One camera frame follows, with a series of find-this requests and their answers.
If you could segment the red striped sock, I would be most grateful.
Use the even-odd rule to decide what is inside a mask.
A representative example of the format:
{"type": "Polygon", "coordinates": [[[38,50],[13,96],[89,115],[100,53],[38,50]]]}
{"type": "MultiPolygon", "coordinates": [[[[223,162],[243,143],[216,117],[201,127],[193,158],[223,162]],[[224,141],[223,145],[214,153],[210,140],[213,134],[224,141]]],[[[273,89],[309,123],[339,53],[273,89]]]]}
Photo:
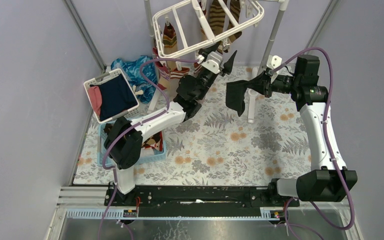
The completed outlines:
{"type": "Polygon", "coordinates": [[[170,70],[168,69],[166,63],[165,62],[162,63],[161,61],[156,61],[154,62],[154,65],[158,70],[158,74],[159,74],[157,85],[162,90],[169,88],[170,87],[169,81],[171,79],[171,75],[170,75],[170,70]]]}

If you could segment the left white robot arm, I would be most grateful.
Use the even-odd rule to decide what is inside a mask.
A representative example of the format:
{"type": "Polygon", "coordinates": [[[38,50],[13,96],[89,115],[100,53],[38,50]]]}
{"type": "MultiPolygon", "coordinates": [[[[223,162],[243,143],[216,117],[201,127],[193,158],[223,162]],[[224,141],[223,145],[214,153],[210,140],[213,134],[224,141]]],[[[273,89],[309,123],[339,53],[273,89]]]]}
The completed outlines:
{"type": "Polygon", "coordinates": [[[218,45],[199,50],[197,62],[201,71],[197,76],[186,74],[179,80],[176,96],[166,102],[166,107],[131,120],[118,118],[104,142],[107,157],[111,157],[116,199],[124,206],[135,200],[134,166],[140,159],[143,143],[166,128],[193,118],[202,107],[202,101],[218,76],[230,75],[237,52],[227,61],[217,51],[218,45]]]}

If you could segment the black sock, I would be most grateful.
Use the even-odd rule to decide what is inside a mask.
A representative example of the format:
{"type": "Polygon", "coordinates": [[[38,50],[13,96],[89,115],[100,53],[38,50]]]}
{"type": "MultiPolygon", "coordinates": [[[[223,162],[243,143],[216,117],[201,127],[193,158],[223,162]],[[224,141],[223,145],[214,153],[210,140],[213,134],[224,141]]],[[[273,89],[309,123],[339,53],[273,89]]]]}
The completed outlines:
{"type": "Polygon", "coordinates": [[[245,93],[253,84],[251,80],[238,80],[226,84],[225,105],[236,111],[239,117],[245,111],[245,93]]]}

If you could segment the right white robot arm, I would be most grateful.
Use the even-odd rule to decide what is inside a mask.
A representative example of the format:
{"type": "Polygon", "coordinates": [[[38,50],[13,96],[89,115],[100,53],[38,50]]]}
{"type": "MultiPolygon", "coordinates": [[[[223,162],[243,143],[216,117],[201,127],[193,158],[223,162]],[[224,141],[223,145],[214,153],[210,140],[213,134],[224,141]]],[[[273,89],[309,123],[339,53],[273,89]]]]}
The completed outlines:
{"type": "Polygon", "coordinates": [[[341,202],[350,198],[358,181],[349,170],[336,142],[331,123],[330,93],[318,84],[320,60],[317,56],[298,56],[293,75],[280,75],[282,58],[270,55],[265,70],[250,80],[250,88],[266,97],[289,94],[304,123],[311,156],[311,170],[297,178],[275,178],[268,187],[267,201],[281,205],[287,197],[303,202],[341,202]]]}

